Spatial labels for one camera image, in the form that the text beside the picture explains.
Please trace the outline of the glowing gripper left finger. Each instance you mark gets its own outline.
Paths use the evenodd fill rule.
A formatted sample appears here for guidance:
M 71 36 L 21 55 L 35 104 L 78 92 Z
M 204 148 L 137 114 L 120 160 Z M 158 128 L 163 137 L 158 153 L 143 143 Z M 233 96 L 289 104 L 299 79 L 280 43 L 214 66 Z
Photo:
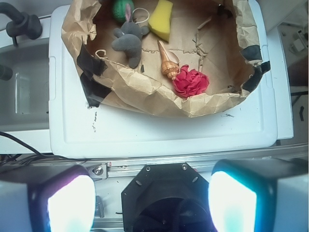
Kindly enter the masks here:
M 95 208 L 95 184 L 82 165 L 0 169 L 2 232 L 89 232 Z

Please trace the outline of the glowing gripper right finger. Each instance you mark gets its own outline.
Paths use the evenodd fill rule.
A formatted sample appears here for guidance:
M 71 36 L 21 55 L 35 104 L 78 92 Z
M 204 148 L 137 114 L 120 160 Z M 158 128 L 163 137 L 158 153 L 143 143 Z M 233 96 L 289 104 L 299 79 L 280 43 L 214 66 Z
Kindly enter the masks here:
M 307 232 L 309 162 L 222 159 L 212 170 L 208 201 L 219 232 Z

